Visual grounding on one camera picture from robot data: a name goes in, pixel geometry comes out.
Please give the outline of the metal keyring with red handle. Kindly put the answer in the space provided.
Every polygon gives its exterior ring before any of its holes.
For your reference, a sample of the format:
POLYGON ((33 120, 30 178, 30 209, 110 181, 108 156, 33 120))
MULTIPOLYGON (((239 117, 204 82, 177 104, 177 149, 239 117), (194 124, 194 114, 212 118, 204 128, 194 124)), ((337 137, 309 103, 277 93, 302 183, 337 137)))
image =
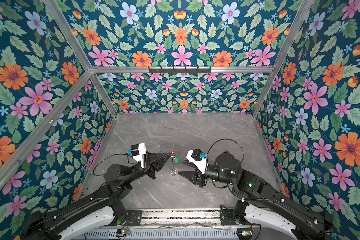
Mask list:
POLYGON ((171 168, 171 169, 176 169, 176 168, 175 168, 175 163, 174 163, 174 158, 175 158, 175 156, 176 156, 175 150, 172 150, 172 152, 171 152, 172 168, 171 168))

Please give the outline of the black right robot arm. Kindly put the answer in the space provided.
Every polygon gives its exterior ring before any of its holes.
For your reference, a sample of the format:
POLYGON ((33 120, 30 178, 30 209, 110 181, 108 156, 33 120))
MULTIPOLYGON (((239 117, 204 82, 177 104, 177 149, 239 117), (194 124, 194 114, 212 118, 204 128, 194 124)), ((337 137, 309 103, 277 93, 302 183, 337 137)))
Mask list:
POLYGON ((201 150, 190 150, 184 164, 194 171, 179 175, 193 185, 204 187, 207 181, 232 186, 238 198, 233 211, 237 221, 260 225, 283 233, 294 240, 329 240, 333 216, 325 211, 315 212, 289 199, 258 175, 244 170, 241 161, 230 152, 221 153, 214 164, 201 150))

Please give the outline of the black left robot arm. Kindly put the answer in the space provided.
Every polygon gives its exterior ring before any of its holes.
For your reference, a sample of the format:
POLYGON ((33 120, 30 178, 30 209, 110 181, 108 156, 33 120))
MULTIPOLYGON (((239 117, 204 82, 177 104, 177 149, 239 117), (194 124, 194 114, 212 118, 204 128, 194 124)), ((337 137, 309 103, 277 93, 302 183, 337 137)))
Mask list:
POLYGON ((109 224, 128 223, 127 210, 121 200, 133 189, 131 183, 143 176, 156 178, 173 153, 142 155, 144 163, 132 166, 112 164, 103 174, 105 183, 93 193, 59 210, 46 214, 34 212, 28 218, 22 240, 68 240, 109 224))

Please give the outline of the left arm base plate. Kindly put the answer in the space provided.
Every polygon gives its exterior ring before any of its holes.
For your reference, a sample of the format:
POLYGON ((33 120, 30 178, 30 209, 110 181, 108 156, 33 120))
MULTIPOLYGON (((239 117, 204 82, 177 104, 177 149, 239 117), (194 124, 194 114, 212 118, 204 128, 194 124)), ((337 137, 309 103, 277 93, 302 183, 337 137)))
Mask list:
POLYGON ((137 227, 140 226, 142 221, 143 211, 142 210, 127 210, 122 226, 126 227, 137 227))

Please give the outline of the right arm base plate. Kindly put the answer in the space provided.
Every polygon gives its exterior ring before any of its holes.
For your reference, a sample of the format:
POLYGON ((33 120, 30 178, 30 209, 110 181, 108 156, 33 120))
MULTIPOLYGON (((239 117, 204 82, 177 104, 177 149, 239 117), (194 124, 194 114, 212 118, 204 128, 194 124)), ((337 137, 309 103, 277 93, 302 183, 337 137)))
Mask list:
POLYGON ((220 221, 222 226, 245 225, 247 222, 234 210, 220 205, 220 221))

